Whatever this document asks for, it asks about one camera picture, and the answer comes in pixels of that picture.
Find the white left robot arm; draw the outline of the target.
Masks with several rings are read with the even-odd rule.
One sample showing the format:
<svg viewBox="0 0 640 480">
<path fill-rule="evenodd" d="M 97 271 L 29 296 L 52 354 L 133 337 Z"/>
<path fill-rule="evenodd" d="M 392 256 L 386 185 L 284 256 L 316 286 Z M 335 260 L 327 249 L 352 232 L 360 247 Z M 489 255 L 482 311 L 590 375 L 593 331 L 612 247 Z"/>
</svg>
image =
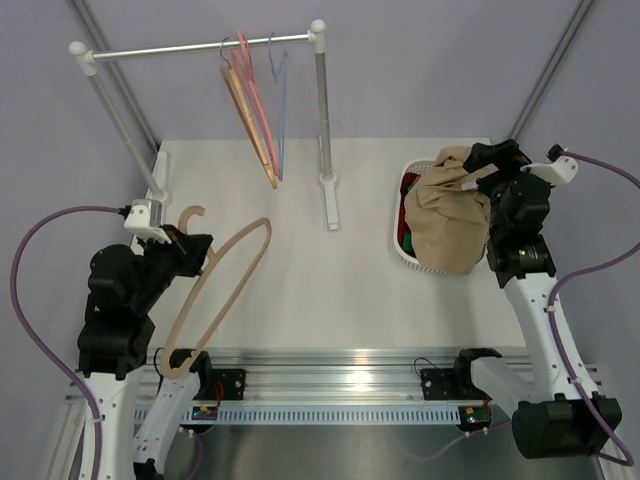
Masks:
<svg viewBox="0 0 640 480">
<path fill-rule="evenodd" d="M 148 240 L 142 254 L 110 245 L 90 262 L 90 293 L 79 335 L 79 385 L 88 404 L 81 476 L 161 479 L 181 420 L 194 399 L 214 391 L 202 352 L 180 377 L 165 378 L 141 428 L 134 427 L 138 391 L 155 325 L 149 313 L 177 277 L 201 273 L 213 238 L 171 227 L 166 243 Z"/>
</svg>

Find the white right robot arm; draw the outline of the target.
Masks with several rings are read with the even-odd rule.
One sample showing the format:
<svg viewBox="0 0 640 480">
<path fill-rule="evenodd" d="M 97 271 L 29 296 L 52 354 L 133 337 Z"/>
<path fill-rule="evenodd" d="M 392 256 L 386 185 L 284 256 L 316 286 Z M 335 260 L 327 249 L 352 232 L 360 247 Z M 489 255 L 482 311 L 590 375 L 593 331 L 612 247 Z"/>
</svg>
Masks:
<svg viewBox="0 0 640 480">
<path fill-rule="evenodd" d="M 514 140 L 476 143 L 463 163 L 490 200 L 487 261 L 519 322 L 533 369 L 527 383 L 494 349 L 460 351 L 452 384 L 464 397 L 480 392 L 510 418 L 527 459 L 597 456 L 614 441 L 618 401 L 599 392 L 574 342 L 559 296 L 563 281 L 542 235 L 553 188 L 570 183 L 577 161 L 555 145 L 546 163 L 532 162 Z"/>
</svg>

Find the beige t shirt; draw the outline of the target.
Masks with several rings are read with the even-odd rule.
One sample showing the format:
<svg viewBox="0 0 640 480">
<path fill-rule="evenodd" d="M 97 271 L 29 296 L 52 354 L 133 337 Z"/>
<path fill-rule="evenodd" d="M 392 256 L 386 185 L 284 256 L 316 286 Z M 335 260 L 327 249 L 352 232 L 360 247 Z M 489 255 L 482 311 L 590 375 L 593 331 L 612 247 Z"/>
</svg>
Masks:
<svg viewBox="0 0 640 480">
<path fill-rule="evenodd" d="M 471 146 L 441 149 L 404 199 L 415 258 L 428 270 L 468 275 L 484 258 L 490 201 L 476 189 L 476 181 L 496 168 L 489 165 L 467 172 L 463 164 L 471 150 Z"/>
</svg>

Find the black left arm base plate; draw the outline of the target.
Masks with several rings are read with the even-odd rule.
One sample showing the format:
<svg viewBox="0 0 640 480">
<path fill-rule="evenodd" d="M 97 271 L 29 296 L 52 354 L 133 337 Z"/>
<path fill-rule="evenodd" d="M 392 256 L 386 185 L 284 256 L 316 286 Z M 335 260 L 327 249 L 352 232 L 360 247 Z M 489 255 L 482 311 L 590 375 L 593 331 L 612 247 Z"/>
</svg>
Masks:
<svg viewBox="0 0 640 480">
<path fill-rule="evenodd" d="M 196 399 L 211 401 L 242 401 L 246 386 L 246 370 L 240 368 L 213 369 L 205 376 Z"/>
</svg>

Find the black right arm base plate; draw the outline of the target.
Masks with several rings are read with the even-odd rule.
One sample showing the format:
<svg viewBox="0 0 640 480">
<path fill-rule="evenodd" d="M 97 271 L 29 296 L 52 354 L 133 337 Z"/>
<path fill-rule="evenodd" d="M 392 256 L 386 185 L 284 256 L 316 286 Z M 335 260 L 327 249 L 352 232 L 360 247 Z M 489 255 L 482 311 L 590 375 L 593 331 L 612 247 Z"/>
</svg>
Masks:
<svg viewBox="0 0 640 480">
<path fill-rule="evenodd" d="M 497 399 L 507 391 L 507 377 L 480 372 L 474 377 L 470 370 L 423 369 L 420 371 L 424 400 L 481 402 Z"/>
</svg>

